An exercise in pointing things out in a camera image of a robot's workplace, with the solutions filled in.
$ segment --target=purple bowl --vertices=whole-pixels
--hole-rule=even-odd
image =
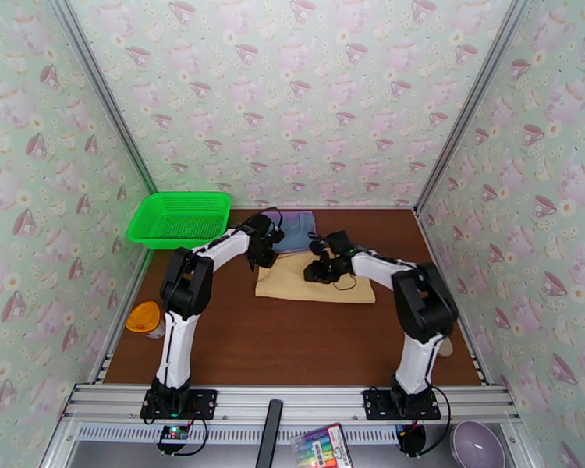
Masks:
[[[496,435],[472,420],[457,424],[451,433],[453,458],[463,468],[505,468],[505,451]]]

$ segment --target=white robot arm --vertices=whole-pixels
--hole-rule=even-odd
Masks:
[[[209,244],[175,251],[161,286],[165,312],[165,343],[151,389],[147,391],[142,418],[179,417],[189,404],[190,353],[195,328],[211,298],[213,274],[235,256],[245,254],[254,266],[269,268],[277,253],[274,243],[284,237],[271,219],[262,213],[228,229]]]
[[[374,251],[357,253],[351,258],[353,273],[383,285],[394,291],[392,276],[397,272],[408,272],[416,268],[414,263],[392,263],[375,257]],[[395,380],[407,394],[418,394],[427,390],[431,369],[438,355],[438,345],[446,335],[438,333],[423,343],[405,334],[401,364],[395,373]]]
[[[349,241],[344,231],[317,238],[310,249],[320,258],[304,271],[309,282],[337,282],[345,273],[369,278],[390,289],[405,332],[401,363],[392,378],[395,413],[404,420],[432,413],[431,370],[442,339],[457,321],[457,309],[438,269],[384,257]]]
[[[198,247],[190,250],[191,254],[211,260],[212,271],[216,272],[227,261],[249,249],[249,236],[243,231],[234,231],[235,229],[229,229],[224,234],[225,239],[218,241],[218,245],[207,249]],[[165,312],[165,345],[156,378],[167,387],[181,388],[190,379],[190,352],[200,317],[201,313],[193,314],[184,320],[173,311]]]

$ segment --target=black cable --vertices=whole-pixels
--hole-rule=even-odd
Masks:
[[[193,456],[193,455],[196,455],[197,453],[201,452],[204,449],[204,447],[206,446],[206,442],[208,441],[208,438],[210,437],[210,434],[208,432],[208,425],[206,424],[206,420],[205,419],[200,419],[200,420],[204,424],[204,431],[205,431],[204,441],[201,442],[200,447],[197,450],[195,450],[194,452],[174,453],[173,456]]]
[[[448,338],[447,335],[442,335],[442,337],[437,342],[435,342],[435,344],[433,346],[433,353],[431,353],[431,357],[429,358],[429,361],[427,363],[427,369],[424,372],[424,377],[425,377],[425,381],[427,382],[427,385],[431,385],[431,382],[429,381],[431,371],[433,370],[433,364],[431,364],[431,362],[435,361],[435,358],[437,356],[436,353],[439,353],[438,348],[440,347],[442,342],[447,338]]]
[[[241,226],[244,226],[247,223],[249,223],[249,221],[251,221],[252,218],[255,218],[256,216],[262,215],[263,213],[267,213],[269,211],[277,211],[277,213],[279,215],[279,223],[276,227],[277,227],[277,229],[281,229],[282,223],[284,222],[284,216],[282,215],[282,212],[279,210],[279,208],[277,208],[276,206],[270,206],[270,207],[266,207],[264,210],[255,211],[249,218],[245,219],[245,221],[243,221],[239,225],[234,226],[236,229],[234,229],[234,231],[232,231],[231,236],[234,236],[240,230]]]
[[[356,288],[356,285],[357,285],[357,279],[356,279],[356,276],[355,276],[355,275],[351,275],[351,278],[353,279],[353,285],[351,285],[350,287],[346,287],[346,288],[344,288],[344,289],[341,289],[340,287],[338,287],[338,286],[336,285],[336,282],[332,282],[332,285],[334,286],[334,289],[336,289],[336,290],[340,290],[340,291],[342,291],[342,292],[344,292],[344,291],[346,291],[346,290],[355,289],[355,288]]]
[[[191,417],[190,422],[186,424],[187,430],[189,430],[193,426],[193,424],[195,423],[195,418],[197,417],[197,408],[195,406],[195,402],[190,403],[190,413],[192,413],[193,416]]]
[[[182,281],[182,278],[184,276],[184,271],[186,270],[187,265],[188,265],[188,261],[182,265],[182,268],[180,269],[179,277],[175,281],[175,284],[173,285],[173,289],[169,293],[169,296],[167,297],[165,304],[162,306],[163,317],[167,313],[167,308],[169,306],[169,302],[171,302],[171,299],[173,298],[173,294],[176,293],[176,290],[178,289],[178,286],[180,285],[180,282]],[[175,323],[176,320],[175,320],[175,317],[173,315],[173,312],[168,312],[168,313],[169,313],[169,317],[171,317],[172,323]],[[165,381],[164,381],[165,387],[167,387],[167,374],[168,374],[168,369],[169,369],[169,357],[171,354],[171,343],[173,341],[173,327],[174,326],[175,325],[173,325],[173,324],[171,325],[171,331],[169,332],[169,344],[167,345],[167,358],[165,360]]]
[[[451,403],[448,401],[449,398],[446,397],[446,394],[444,393],[444,391],[442,391],[438,386],[430,384],[429,381],[427,381],[427,383],[429,384],[429,386],[432,389],[435,389],[436,391],[440,392],[440,394],[442,394],[442,397],[444,397],[444,400],[446,401],[446,410],[448,412],[447,417],[446,417],[446,425],[445,425],[444,431],[442,432],[442,435],[440,436],[440,438],[438,440],[436,440],[433,444],[431,444],[430,447],[426,448],[422,452],[418,452],[416,455],[413,455],[411,457],[408,456],[408,458],[414,458],[414,457],[419,458],[422,455],[428,454],[431,450],[435,449],[438,445],[440,445],[444,441],[444,439],[446,438],[446,435],[448,435],[450,430],[451,430]]]

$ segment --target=plastic cup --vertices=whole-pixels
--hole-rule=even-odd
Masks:
[[[137,305],[128,315],[126,328],[148,338],[162,338],[165,336],[165,320],[161,318],[161,309],[151,301]]]

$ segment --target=green wallpaper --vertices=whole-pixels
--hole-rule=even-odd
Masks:
[[[36,466],[141,247],[147,192],[45,0],[0,0],[0,466]]]
[[[72,0],[161,190],[411,206],[510,0]]]
[[[424,209],[547,466],[585,466],[585,0],[536,0]]]

